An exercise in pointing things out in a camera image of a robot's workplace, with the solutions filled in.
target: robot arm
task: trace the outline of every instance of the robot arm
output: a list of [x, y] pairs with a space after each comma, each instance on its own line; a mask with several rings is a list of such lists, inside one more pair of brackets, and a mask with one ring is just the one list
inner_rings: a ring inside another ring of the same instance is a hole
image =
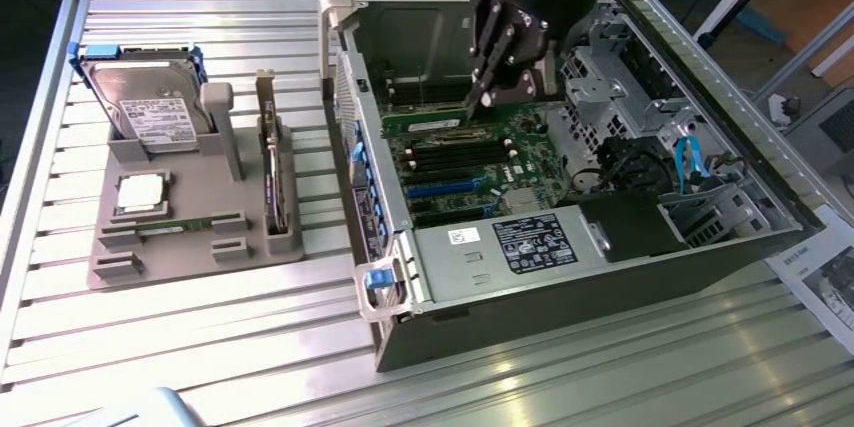
[[498, 104], [561, 93], [555, 54], [597, 0], [471, 0], [474, 29], [470, 117]]

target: metal table surface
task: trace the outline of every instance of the metal table surface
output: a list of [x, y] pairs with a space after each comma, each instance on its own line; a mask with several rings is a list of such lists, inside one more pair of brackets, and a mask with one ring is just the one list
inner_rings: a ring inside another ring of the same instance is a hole
[[[315, 0], [64, 0], [0, 218], [0, 424], [62, 425], [156, 386], [207, 424], [852, 425], [854, 363], [755, 264], [706, 291], [376, 374], [318, 83]], [[254, 122], [276, 71], [308, 260], [104, 293], [86, 256], [108, 123], [64, 44], [202, 44]]]

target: motherboard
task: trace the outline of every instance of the motherboard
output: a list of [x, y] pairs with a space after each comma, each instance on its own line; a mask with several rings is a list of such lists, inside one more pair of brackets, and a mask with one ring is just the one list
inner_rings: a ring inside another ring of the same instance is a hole
[[549, 138], [549, 104], [503, 106], [475, 119], [459, 104], [389, 106], [383, 132], [415, 227], [539, 211], [567, 190]]

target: power supply label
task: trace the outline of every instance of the power supply label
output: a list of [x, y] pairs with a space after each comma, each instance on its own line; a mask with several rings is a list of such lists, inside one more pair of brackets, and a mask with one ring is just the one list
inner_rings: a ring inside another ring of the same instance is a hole
[[514, 273], [578, 262], [555, 214], [498, 222], [493, 229]]

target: hard drive label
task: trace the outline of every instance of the hard drive label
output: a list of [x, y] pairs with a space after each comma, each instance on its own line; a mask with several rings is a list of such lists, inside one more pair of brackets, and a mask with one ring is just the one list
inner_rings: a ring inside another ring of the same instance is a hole
[[555, 214], [498, 222], [493, 229], [514, 273], [578, 262]]
[[184, 99], [122, 100], [119, 104], [143, 145], [195, 142]]

